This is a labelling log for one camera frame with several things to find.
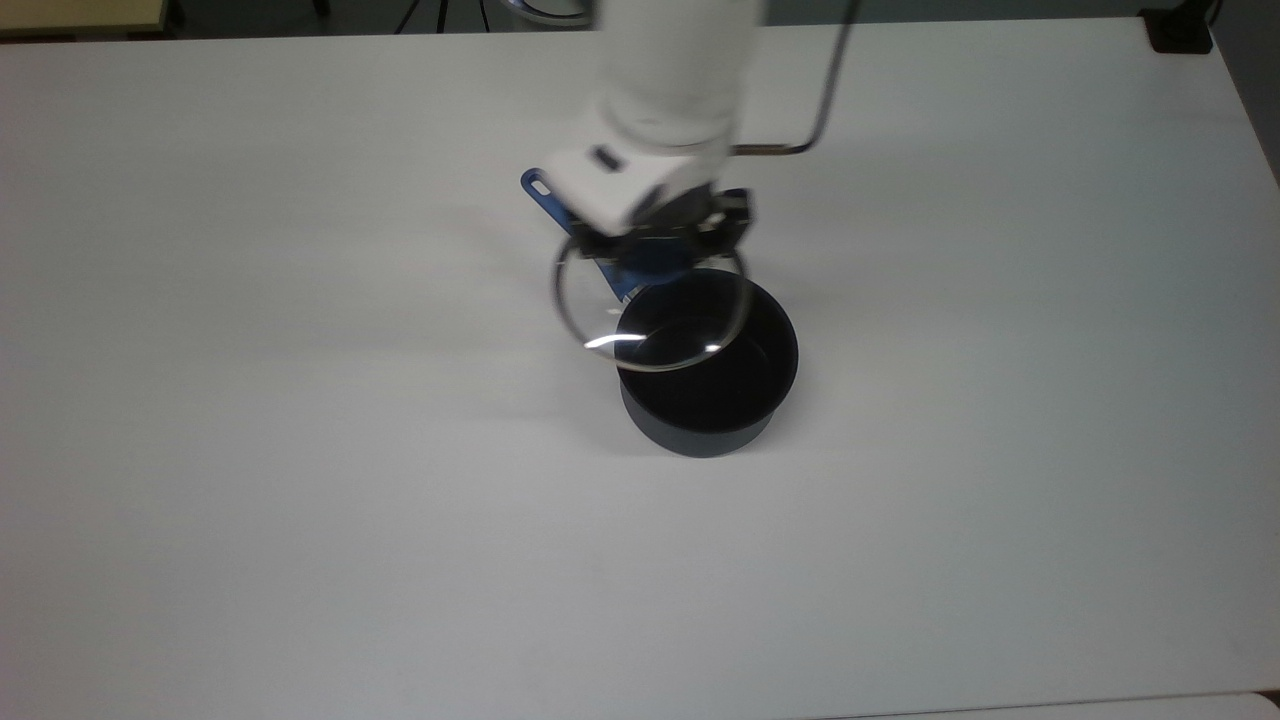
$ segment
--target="black pot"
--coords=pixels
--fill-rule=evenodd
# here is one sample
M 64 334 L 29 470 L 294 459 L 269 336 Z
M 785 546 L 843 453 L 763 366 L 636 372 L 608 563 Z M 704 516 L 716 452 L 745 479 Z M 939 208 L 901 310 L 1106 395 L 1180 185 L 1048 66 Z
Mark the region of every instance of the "black pot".
M 618 327 L 645 328 L 650 337 L 634 352 L 658 354 L 650 342 L 689 342 L 653 328 L 650 318 L 681 318 L 696 325 L 700 309 L 721 313 L 740 282 L 719 270 L 694 270 L 677 282 L 645 288 L 627 304 Z M 751 284 L 751 305 L 737 337 L 716 355 L 678 370 L 618 369 L 622 404 L 649 439 L 689 457 L 733 452 L 756 438 L 791 389 L 799 348 L 795 328 L 778 301 Z

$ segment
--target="table surface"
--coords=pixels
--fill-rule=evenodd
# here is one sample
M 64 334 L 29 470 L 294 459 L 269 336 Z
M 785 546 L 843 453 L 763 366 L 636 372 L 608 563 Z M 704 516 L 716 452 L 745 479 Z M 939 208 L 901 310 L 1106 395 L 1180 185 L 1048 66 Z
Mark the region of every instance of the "table surface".
M 4 0 L 0 36 L 160 29 L 165 0 Z
M 762 32 L 744 140 L 803 136 L 832 32 Z M 0 47 L 0 715 L 1280 685 L 1280 192 L 1217 54 L 858 28 L 823 143 L 727 173 L 800 374 L 694 461 L 517 183 L 596 42 Z
M 1257 694 L 1181 697 L 1129 702 L 1047 705 L 928 715 L 902 720 L 1280 720 L 1280 708 Z

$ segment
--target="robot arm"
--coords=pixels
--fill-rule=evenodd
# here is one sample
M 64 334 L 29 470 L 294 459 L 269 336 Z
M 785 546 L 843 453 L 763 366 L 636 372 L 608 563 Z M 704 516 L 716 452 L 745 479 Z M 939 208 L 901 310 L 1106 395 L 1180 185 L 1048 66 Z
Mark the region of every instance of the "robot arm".
M 544 181 L 603 236 L 709 197 L 728 159 L 763 0 L 612 0 L 602 88 Z M 694 202 L 678 222 L 700 222 Z

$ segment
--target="metal wire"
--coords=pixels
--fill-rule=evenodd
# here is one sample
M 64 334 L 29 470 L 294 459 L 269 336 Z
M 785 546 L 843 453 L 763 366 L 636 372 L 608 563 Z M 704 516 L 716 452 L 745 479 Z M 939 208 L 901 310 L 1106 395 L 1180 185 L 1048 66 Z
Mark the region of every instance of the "metal wire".
M 813 132 L 809 140 L 800 145 L 786 143 L 746 143 L 735 145 L 733 155 L 799 155 L 822 140 L 822 133 L 827 129 L 827 118 L 831 117 L 831 105 L 836 100 L 836 87 L 840 85 L 840 67 L 845 60 L 845 47 L 849 46 L 849 36 L 861 9 L 861 0 L 849 0 L 845 6 L 845 15 L 840 20 L 840 32 L 836 35 L 836 47 L 831 51 L 831 64 L 827 65 L 827 79 L 822 88 L 822 102 L 818 105 L 818 117 L 813 123 Z
M 392 35 L 399 35 L 399 33 L 404 32 L 404 26 L 407 26 L 408 24 L 408 19 L 411 17 L 413 17 L 413 10 L 417 9 L 419 1 L 420 0 L 413 0 L 412 3 L 410 3 L 408 10 L 404 10 L 404 17 L 401 18 L 399 24 L 396 26 L 396 32 L 392 33 Z

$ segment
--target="blue gripper part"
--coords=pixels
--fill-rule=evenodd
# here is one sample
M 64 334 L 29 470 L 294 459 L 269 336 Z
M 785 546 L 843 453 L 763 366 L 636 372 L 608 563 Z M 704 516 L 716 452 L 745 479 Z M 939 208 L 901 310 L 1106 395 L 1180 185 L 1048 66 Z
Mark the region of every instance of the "blue gripper part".
M 539 191 L 534 187 L 534 183 L 541 184 L 547 192 Z M 525 192 L 534 199 L 534 202 L 539 208 L 547 211 L 548 215 L 556 220 L 556 224 L 561 227 L 566 233 L 573 234 L 573 225 L 571 224 L 571 214 L 568 208 L 563 202 L 556 199 L 550 193 L 550 186 L 543 179 L 541 168 L 530 168 L 525 170 L 525 174 L 520 176 L 520 186 L 525 188 Z M 599 260 L 595 261 L 595 266 L 600 269 L 600 274 L 604 275 L 604 282 L 609 283 L 609 290 L 617 296 L 618 301 L 623 301 L 631 292 L 636 290 L 641 283 L 637 282 L 630 273 L 617 272 L 617 268 L 611 268 Z

